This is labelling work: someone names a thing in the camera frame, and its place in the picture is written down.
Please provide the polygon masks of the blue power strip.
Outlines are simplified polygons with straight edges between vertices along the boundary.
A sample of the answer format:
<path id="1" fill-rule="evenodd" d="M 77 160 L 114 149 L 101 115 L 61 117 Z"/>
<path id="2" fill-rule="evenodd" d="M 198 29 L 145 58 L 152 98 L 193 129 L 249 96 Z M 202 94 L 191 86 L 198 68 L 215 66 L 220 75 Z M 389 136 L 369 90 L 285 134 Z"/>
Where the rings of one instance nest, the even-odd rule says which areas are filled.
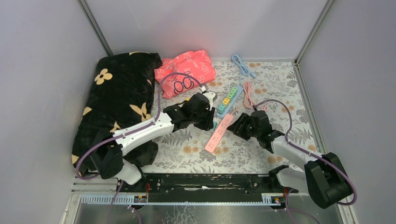
<path id="1" fill-rule="evenodd" d="M 243 83 L 242 77 L 251 77 L 256 79 L 257 75 L 242 62 L 241 57 L 238 54 L 232 55 L 231 60 L 239 68 L 239 84 L 232 87 L 223 102 L 218 106 L 217 116 L 219 118 L 225 117 L 242 93 L 245 94 L 243 106 L 247 109 L 255 107 L 255 103 L 250 96 L 252 85 L 250 82 Z"/>

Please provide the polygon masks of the pink power strip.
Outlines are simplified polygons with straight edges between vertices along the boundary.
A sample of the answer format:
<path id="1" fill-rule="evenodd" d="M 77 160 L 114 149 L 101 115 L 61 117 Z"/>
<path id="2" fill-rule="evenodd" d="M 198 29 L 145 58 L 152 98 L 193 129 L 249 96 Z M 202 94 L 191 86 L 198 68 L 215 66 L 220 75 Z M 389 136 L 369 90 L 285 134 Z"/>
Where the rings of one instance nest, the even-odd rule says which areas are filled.
<path id="1" fill-rule="evenodd" d="M 231 122 L 233 121 L 233 114 L 238 111 L 242 106 L 243 104 L 238 106 L 231 113 L 228 112 L 225 117 L 222 118 L 221 122 L 217 125 L 213 135 L 205 146 L 205 150 L 207 152 L 213 153 L 215 151 L 217 145 L 221 142 L 221 138 L 224 136 L 226 129 L 229 125 L 231 125 Z"/>

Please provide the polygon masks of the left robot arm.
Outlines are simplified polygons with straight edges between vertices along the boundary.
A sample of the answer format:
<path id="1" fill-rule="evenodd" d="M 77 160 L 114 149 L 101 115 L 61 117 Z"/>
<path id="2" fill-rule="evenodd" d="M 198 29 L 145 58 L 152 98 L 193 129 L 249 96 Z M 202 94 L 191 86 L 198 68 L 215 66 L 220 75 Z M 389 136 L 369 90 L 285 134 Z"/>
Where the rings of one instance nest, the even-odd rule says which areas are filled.
<path id="1" fill-rule="evenodd" d="M 106 180 L 115 177 L 126 182 L 132 191 L 141 191 L 145 185 L 143 174 L 137 165 L 125 160 L 124 156 L 150 140 L 186 129 L 190 125 L 209 131 L 213 128 L 213 103 L 216 98 L 217 93 L 213 91 L 196 93 L 181 105 L 166 107 L 154 118 L 116 131 L 89 154 L 100 178 Z"/>

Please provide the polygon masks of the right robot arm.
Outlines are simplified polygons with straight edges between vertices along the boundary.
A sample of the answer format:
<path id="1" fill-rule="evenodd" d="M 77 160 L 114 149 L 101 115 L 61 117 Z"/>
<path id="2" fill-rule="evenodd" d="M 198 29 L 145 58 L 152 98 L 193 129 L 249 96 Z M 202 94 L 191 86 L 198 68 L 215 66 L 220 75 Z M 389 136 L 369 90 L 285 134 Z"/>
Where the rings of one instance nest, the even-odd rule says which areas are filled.
<path id="1" fill-rule="evenodd" d="M 288 142 L 284 133 L 273 129 L 264 111 L 255 111 L 251 115 L 243 113 L 227 129 L 244 140 L 255 138 L 262 148 L 299 168 L 295 170 L 283 166 L 271 170 L 272 176 L 268 179 L 270 190 L 280 192 L 285 187 L 296 189 L 308 194 L 323 209 L 354 193 L 336 154 L 320 154 Z"/>

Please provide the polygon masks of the yellow plug cube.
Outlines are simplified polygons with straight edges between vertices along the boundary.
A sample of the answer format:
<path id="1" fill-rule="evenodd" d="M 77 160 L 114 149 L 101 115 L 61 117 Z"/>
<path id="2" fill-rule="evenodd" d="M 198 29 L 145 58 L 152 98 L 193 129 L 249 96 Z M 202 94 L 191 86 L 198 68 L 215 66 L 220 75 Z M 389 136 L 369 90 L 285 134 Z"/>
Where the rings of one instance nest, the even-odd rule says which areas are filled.
<path id="1" fill-rule="evenodd" d="M 228 106 L 230 101 L 231 101 L 230 98 L 224 98 L 224 100 L 222 101 L 222 104 L 224 104 L 225 106 Z"/>

